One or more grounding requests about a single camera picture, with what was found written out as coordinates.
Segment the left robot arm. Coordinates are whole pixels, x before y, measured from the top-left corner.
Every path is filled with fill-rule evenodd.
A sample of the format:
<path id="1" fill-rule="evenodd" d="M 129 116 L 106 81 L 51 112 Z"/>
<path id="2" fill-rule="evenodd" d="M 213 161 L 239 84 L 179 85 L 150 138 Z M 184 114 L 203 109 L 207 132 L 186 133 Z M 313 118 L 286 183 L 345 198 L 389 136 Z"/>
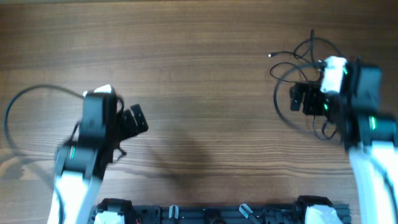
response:
<path id="1" fill-rule="evenodd" d="M 55 152 L 55 180 L 49 223 L 86 223 L 113 152 L 121 142 L 149 129 L 140 105 L 125 109 L 113 90 L 88 91 L 83 114 Z"/>

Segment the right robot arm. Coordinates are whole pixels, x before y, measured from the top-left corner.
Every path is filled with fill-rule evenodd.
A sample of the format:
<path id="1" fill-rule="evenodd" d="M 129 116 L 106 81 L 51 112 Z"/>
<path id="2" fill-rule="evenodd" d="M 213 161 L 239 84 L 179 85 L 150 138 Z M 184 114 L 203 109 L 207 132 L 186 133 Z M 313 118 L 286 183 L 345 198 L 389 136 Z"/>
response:
<path id="1" fill-rule="evenodd" d="M 322 78 L 291 87 L 290 109 L 324 116 L 336 126 L 356 179 L 363 223 L 397 223 L 397 119 L 379 111 L 381 69 L 335 56 L 311 67 Z"/>

